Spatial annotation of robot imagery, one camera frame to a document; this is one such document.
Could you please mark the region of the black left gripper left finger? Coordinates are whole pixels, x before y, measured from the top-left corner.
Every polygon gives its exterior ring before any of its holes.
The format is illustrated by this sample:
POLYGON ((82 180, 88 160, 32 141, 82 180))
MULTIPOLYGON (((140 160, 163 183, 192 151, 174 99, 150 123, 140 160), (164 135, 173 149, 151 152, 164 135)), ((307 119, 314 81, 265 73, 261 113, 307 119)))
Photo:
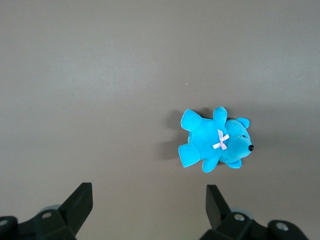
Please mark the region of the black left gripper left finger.
POLYGON ((15 216, 0 218, 2 240, 75 240, 93 209, 92 183, 83 182, 58 208, 40 211, 18 223, 15 216))

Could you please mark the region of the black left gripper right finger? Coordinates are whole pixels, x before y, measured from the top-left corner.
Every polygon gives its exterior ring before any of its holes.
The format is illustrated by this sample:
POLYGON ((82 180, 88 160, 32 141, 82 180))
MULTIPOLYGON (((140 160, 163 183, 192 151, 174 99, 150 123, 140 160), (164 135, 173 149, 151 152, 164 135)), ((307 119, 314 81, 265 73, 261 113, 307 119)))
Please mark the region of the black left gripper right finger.
POLYGON ((202 240, 307 240, 291 222, 272 220, 262 226, 245 213, 232 211, 216 185, 206 186, 205 210, 211 229, 202 240))

